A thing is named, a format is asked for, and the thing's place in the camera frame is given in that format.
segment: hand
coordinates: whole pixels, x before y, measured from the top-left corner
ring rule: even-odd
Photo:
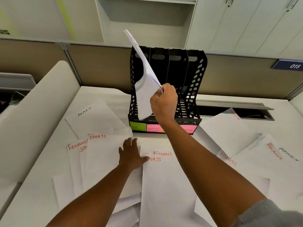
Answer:
[[[123,150],[119,147],[119,154],[119,165],[127,166],[131,171],[139,168],[143,163],[150,159],[148,156],[140,157],[137,138],[133,139],[133,141],[131,141],[131,138],[126,139],[123,143]]]
[[[158,89],[151,97],[151,109],[156,120],[161,125],[163,122],[174,121],[178,103],[178,95],[174,86],[169,83],[163,84],[163,95]]]

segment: cabinet door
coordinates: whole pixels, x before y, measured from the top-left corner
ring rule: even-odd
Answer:
[[[232,53],[261,0],[228,1],[211,52]]]
[[[0,5],[23,39],[71,38],[56,0],[0,0]]]
[[[295,6],[286,11],[263,45],[257,56],[280,57],[280,53],[303,28],[303,0],[298,0]]]
[[[186,49],[199,49],[209,52],[226,7],[227,0],[197,1]]]
[[[286,11],[290,0],[261,0],[233,53],[255,55]]]
[[[303,60],[303,29],[288,44],[279,57]]]

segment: gray sleeve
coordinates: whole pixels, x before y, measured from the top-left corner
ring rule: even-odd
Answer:
[[[232,227],[297,227],[303,226],[303,214],[282,211],[268,199],[254,204],[233,222]]]

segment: left arm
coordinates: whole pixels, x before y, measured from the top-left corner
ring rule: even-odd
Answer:
[[[149,157],[141,158],[137,139],[128,138],[119,148],[119,165],[99,183],[61,210],[47,226],[103,227],[106,226],[130,173]]]

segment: number plate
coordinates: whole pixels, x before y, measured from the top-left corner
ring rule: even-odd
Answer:
[[[303,61],[278,60],[272,69],[303,71]]]

